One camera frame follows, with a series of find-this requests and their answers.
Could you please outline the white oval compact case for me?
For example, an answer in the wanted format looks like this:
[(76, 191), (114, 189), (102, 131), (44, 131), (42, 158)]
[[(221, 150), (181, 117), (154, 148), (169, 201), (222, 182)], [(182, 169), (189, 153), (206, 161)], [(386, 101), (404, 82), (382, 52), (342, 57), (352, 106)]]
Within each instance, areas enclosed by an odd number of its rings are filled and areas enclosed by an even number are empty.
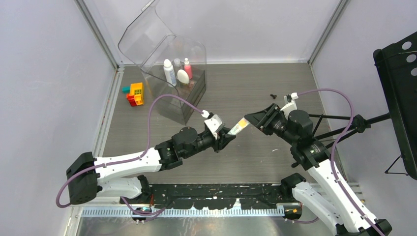
[(177, 80), (181, 87), (188, 87), (190, 85), (190, 78), (185, 70), (179, 69), (177, 71)]

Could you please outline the pink spray bottle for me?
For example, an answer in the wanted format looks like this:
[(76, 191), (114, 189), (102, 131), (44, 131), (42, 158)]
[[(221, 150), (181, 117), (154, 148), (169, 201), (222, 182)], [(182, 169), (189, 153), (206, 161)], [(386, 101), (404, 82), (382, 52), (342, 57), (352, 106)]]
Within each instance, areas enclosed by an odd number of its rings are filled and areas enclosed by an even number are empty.
[(184, 59), (184, 70), (187, 73), (189, 79), (192, 79), (193, 77), (192, 68), (191, 68), (191, 64), (188, 58)]

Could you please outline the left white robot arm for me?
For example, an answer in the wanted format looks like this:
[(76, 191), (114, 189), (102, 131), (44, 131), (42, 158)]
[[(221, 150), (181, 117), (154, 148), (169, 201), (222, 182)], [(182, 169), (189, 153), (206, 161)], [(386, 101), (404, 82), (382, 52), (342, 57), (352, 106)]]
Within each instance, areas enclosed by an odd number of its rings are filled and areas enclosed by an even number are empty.
[(198, 133), (184, 127), (171, 139), (151, 147), (147, 152), (95, 158), (82, 153), (66, 170), (69, 202), (79, 205), (95, 197), (125, 197), (146, 203), (151, 196), (143, 173), (169, 170), (182, 165), (183, 160), (208, 148), (221, 151), (236, 138), (237, 129), (222, 128), (216, 136), (206, 127)]

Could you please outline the clear small bottle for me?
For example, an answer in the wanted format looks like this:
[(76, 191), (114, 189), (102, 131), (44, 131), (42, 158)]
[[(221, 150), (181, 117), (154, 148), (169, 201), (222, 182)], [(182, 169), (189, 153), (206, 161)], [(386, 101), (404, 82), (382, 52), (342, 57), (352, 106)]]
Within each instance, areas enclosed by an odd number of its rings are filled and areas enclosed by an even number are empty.
[(173, 68), (176, 74), (180, 69), (182, 69), (182, 64), (181, 64), (180, 59), (176, 58), (173, 60)]

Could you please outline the small printed cream tube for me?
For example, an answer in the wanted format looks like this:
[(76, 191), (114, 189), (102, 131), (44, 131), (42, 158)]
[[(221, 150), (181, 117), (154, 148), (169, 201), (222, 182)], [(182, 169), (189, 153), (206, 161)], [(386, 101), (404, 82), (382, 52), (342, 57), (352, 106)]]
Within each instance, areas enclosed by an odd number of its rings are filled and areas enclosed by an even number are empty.
[(230, 131), (228, 132), (229, 135), (237, 135), (238, 133), (240, 133), (244, 128), (246, 128), (248, 125), (250, 124), (250, 122), (245, 119), (242, 118), (240, 119), (236, 125), (230, 129)]

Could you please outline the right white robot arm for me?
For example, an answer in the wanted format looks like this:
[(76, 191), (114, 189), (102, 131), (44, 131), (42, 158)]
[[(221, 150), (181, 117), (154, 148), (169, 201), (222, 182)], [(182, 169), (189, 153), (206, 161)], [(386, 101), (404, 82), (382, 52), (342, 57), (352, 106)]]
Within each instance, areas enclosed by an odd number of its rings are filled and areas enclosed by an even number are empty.
[(335, 236), (387, 236), (392, 226), (377, 218), (357, 197), (331, 161), (331, 154), (313, 135), (313, 122), (307, 112), (285, 115), (276, 104), (246, 114), (245, 119), (265, 135), (275, 134), (291, 145), (295, 165), (301, 165), (322, 187), (323, 197), (309, 182), (294, 173), (281, 180), (281, 197), (307, 206)]

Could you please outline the white cylindrical bottle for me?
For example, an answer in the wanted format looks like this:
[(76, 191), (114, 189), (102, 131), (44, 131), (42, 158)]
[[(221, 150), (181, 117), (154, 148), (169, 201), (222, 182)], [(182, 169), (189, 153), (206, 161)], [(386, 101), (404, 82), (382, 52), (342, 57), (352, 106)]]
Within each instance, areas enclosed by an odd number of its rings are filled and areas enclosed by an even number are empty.
[(175, 87), (177, 85), (174, 67), (169, 59), (165, 59), (163, 62), (163, 70), (166, 77), (166, 81), (169, 86)]

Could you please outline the clear acrylic drawer organizer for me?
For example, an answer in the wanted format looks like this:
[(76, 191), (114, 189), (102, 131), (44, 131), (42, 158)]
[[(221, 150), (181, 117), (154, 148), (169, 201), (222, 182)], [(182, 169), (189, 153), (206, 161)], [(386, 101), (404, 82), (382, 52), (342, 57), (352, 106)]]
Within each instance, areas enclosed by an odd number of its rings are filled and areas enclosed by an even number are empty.
[[(119, 51), (139, 67), (152, 99), (165, 95), (155, 105), (160, 115), (185, 125), (194, 112), (185, 104), (197, 106), (207, 88), (207, 54), (203, 44), (175, 34), (157, 13), (159, 1), (150, 1), (125, 29), (118, 42)], [(169, 86), (163, 62), (188, 58), (193, 77), (188, 87)]]

